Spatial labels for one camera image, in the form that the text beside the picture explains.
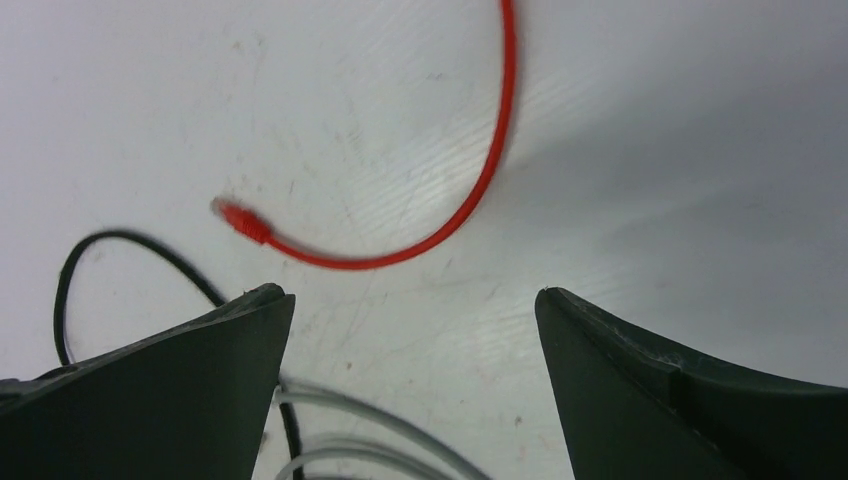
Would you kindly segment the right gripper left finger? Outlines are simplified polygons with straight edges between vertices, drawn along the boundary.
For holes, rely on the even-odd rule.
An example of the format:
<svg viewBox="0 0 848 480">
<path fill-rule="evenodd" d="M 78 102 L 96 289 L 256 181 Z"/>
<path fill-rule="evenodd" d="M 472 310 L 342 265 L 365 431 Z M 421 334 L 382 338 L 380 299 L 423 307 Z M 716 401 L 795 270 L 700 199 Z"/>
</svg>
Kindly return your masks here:
<svg viewBox="0 0 848 480">
<path fill-rule="evenodd" d="M 248 479 L 295 298 L 265 284 L 31 380 L 1 383 L 5 479 Z"/>
</svg>

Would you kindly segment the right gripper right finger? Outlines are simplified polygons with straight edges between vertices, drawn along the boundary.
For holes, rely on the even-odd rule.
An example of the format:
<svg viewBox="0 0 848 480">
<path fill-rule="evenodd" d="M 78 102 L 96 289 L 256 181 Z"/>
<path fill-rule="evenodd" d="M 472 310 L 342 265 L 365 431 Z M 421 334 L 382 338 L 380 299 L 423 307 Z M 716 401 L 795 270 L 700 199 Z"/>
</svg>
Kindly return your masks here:
<svg viewBox="0 0 848 480">
<path fill-rule="evenodd" d="M 562 288 L 535 299 L 578 479 L 843 479 L 847 392 L 710 356 Z"/>
</svg>

